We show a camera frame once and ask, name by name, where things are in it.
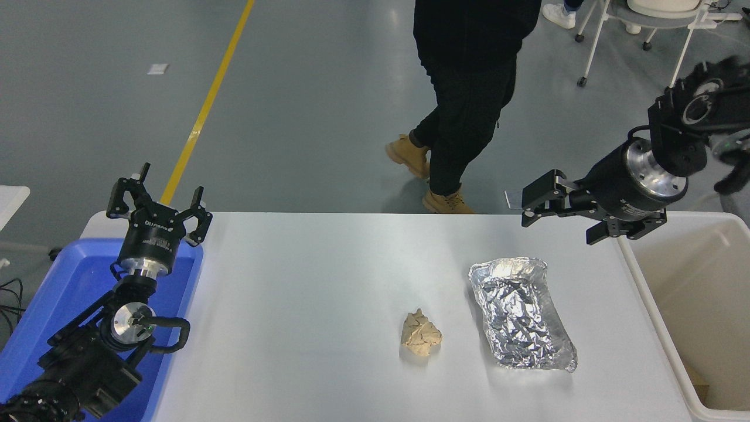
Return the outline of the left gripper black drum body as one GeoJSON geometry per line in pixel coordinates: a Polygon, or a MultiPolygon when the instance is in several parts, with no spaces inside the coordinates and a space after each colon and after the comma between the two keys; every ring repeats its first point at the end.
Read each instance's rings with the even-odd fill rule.
{"type": "Polygon", "coordinates": [[[178,213],[158,203],[137,207],[129,216],[120,264],[139,259],[174,264],[180,240],[186,233],[184,224],[176,218],[178,213]]]}

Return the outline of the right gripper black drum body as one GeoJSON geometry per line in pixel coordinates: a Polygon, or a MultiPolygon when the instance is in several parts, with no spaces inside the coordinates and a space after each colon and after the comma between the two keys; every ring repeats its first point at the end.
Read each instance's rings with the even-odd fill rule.
{"type": "Polygon", "coordinates": [[[626,141],[592,166],[578,184],[606,213],[624,221],[637,221],[663,209],[663,200],[648,190],[630,160],[642,149],[639,141],[626,141]]]}

